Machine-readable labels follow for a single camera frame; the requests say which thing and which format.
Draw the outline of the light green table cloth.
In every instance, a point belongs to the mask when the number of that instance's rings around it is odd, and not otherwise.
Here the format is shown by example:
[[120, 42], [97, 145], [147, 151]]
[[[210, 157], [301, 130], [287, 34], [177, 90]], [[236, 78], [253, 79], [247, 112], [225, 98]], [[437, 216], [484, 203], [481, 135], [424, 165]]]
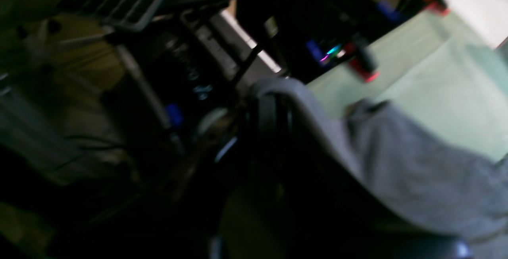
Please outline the light green table cloth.
[[338, 118], [363, 98], [393, 101], [442, 140], [497, 161], [508, 150], [507, 62], [455, 14], [421, 13], [371, 44], [378, 76], [339, 65], [307, 87]]

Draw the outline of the red black clamp right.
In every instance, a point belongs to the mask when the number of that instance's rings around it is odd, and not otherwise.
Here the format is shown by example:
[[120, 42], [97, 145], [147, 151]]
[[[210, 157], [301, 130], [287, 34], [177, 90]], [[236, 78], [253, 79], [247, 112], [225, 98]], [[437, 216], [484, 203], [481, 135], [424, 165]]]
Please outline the red black clamp right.
[[450, 9], [445, 0], [423, 0], [424, 9], [439, 16], [446, 16]]

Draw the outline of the red black clamp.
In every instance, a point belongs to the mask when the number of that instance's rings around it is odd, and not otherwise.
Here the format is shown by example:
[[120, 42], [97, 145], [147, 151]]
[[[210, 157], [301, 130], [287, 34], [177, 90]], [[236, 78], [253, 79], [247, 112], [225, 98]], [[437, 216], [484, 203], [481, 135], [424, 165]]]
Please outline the red black clamp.
[[368, 41], [363, 37], [353, 36], [344, 46], [344, 51], [345, 60], [363, 82], [372, 82], [379, 76], [377, 72], [379, 65], [369, 47]]
[[445, 0], [423, 0], [424, 9], [439, 16], [446, 16], [450, 9]]

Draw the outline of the grey t-shirt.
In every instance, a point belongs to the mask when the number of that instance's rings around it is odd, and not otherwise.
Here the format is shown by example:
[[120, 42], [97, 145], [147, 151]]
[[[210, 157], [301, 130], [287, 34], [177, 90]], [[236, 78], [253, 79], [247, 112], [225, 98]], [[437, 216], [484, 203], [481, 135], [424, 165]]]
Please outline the grey t-shirt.
[[304, 147], [330, 160], [327, 179], [345, 172], [415, 229], [459, 236], [481, 259], [506, 259], [507, 156], [447, 143], [391, 101], [362, 99], [334, 118], [296, 79], [263, 78], [248, 93], [251, 100], [274, 95], [296, 109]]

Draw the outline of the red black clamp centre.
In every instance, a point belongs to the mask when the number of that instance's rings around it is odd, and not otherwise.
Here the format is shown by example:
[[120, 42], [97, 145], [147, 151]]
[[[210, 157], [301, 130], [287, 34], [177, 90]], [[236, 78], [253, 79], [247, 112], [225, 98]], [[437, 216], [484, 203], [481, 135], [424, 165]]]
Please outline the red black clamp centre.
[[377, 72], [379, 65], [369, 47], [368, 41], [363, 37], [353, 36], [344, 46], [344, 51], [345, 60], [363, 82], [372, 82], [379, 76]]

